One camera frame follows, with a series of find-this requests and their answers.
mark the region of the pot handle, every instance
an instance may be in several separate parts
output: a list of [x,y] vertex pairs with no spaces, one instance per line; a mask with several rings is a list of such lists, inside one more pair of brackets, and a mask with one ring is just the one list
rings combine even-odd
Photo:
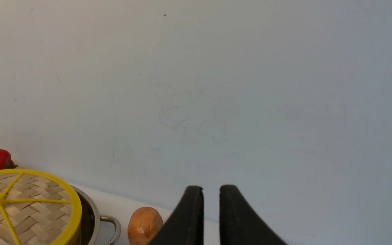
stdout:
[[106,216],[106,215],[101,216],[101,221],[112,223],[115,226],[115,228],[116,228],[115,234],[113,235],[112,239],[110,240],[110,242],[107,245],[114,245],[114,244],[116,244],[117,241],[119,240],[120,233],[121,233],[121,230],[122,230],[120,222],[115,217],[113,217],[113,216]]

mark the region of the yellow rim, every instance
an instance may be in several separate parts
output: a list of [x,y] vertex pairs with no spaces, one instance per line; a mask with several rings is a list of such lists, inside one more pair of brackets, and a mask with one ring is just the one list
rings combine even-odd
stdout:
[[17,235],[14,232],[14,228],[10,222],[10,219],[8,218],[3,204],[4,203],[15,203],[15,202],[53,202],[53,203],[67,203],[71,204],[72,206],[72,212],[70,215],[69,222],[67,224],[66,229],[60,234],[60,236],[53,242],[51,245],[62,245],[62,244],[68,244],[71,239],[73,239],[73,236],[77,233],[80,222],[81,222],[81,201],[80,198],[78,197],[77,192],[70,186],[68,183],[66,183],[64,180],[55,177],[51,174],[41,172],[41,171],[36,171],[36,170],[30,170],[30,169],[3,169],[0,170],[0,174],[19,174],[15,180],[6,187],[4,192],[2,193],[2,197],[5,196],[9,192],[9,190],[12,188],[12,186],[22,177],[24,174],[31,174],[31,175],[37,175],[40,177],[47,178],[48,180],[51,180],[55,183],[57,183],[61,188],[63,188],[66,192],[67,195],[69,196],[70,201],[61,201],[61,200],[47,200],[47,199],[23,199],[23,200],[2,200],[0,202],[0,212],[4,217],[4,220],[7,223],[7,226],[13,236],[13,239],[15,241],[16,245],[20,245],[19,240],[17,239]]

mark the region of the white wall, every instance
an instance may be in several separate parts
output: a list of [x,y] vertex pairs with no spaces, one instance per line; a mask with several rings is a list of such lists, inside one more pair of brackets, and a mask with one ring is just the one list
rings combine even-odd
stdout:
[[0,0],[0,148],[296,244],[392,244],[392,1]]

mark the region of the woven bamboo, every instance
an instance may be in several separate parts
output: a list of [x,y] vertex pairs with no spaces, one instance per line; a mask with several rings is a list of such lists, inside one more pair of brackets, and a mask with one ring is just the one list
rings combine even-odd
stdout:
[[0,174],[0,245],[50,245],[70,215],[70,198],[57,183],[32,174]]

